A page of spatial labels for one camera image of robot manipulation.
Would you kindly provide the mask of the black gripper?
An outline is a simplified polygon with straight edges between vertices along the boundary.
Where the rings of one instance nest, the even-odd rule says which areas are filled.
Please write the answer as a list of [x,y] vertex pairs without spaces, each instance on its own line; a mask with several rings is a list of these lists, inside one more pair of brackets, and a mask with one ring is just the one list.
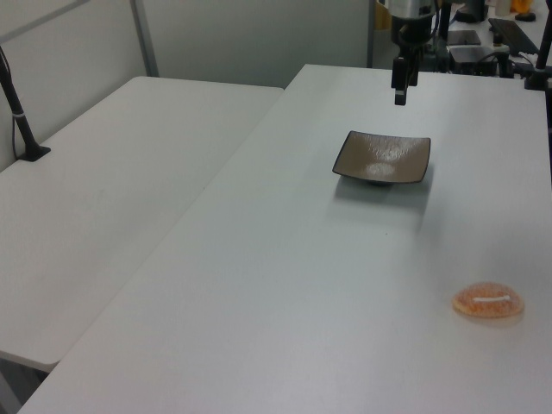
[[432,36],[433,15],[403,18],[392,16],[391,39],[398,46],[398,57],[392,64],[392,88],[394,103],[406,104],[408,86],[417,86],[419,72],[419,50]]

